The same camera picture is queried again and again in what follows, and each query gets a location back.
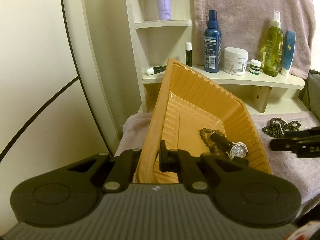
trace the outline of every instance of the blue spray bottle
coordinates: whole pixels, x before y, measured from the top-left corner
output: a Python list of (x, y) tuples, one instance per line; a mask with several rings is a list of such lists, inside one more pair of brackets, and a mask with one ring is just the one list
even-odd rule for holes
[(204, 70), (217, 73), (220, 70), (221, 31), (217, 11), (209, 10), (209, 21), (204, 32)]

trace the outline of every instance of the pink towel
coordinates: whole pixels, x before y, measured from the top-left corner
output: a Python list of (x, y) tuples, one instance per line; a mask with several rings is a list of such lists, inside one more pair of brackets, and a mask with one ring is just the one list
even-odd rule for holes
[(276, 10), (281, 13), (284, 34), (287, 29), (296, 32), (296, 49), (290, 73), (307, 79), (316, 29), (312, 0), (194, 0), (194, 9), (196, 64), (204, 64), (204, 30), (207, 27), (208, 10), (217, 11), (222, 48), (245, 49), (249, 52), (249, 60), (262, 60), (273, 11)]
[(152, 113), (134, 114), (123, 125), (123, 136), (115, 156), (123, 151), (139, 148), (142, 149), (147, 136)]
[(304, 209), (309, 211), (320, 203), (320, 158), (299, 159), (291, 152), (271, 151), (269, 142), (272, 138), (264, 134), (262, 128), (267, 126), (273, 117), (280, 117), (286, 122), (296, 120), (301, 123), (301, 128), (317, 127), (320, 125), (319, 121), (312, 112), (251, 116), (266, 150), (272, 174), (294, 184), (302, 195), (302, 203), (305, 204)]

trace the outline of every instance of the green oil bottle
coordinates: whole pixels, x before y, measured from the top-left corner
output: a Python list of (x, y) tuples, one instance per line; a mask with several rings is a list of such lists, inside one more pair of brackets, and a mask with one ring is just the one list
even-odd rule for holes
[(264, 72), (272, 77), (276, 77), (279, 72), (283, 44), (283, 32), (281, 30), (280, 12), (273, 12), (273, 25), (268, 33), (266, 45), (266, 60)]

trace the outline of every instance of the white cap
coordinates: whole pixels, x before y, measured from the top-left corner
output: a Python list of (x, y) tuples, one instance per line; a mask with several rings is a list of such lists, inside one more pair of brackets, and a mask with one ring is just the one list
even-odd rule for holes
[(192, 50), (192, 43), (186, 42), (186, 50)]
[(273, 25), (275, 27), (281, 28), (280, 12), (278, 11), (273, 11)]
[(171, 20), (171, 10), (159, 11), (159, 20)]
[(255, 66), (255, 67), (261, 67), (262, 64), (261, 64), (261, 61), (256, 60), (256, 59), (252, 59), (250, 61), (250, 65)]
[(225, 48), (224, 55), (240, 59), (248, 58), (248, 52), (246, 50), (233, 47)]
[(284, 75), (285, 77), (288, 77), (289, 76), (289, 72), (290, 72), (290, 70), (287, 70), (284, 67), (282, 67), (282, 70), (281, 70), (281, 74), (282, 75)]
[(147, 69), (147, 74), (148, 75), (153, 75), (155, 73), (154, 69), (153, 68), (148, 68)]

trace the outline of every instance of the spray nozzle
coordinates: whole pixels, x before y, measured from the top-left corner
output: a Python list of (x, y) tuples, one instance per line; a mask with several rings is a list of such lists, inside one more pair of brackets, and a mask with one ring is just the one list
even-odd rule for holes
[(273, 11), (273, 21), (275, 22), (280, 22), (280, 12), (278, 11)]
[(217, 20), (217, 11), (209, 10), (209, 21), (207, 23), (208, 28), (210, 29), (218, 29), (219, 22)]
[(209, 21), (217, 21), (217, 11), (209, 10)]

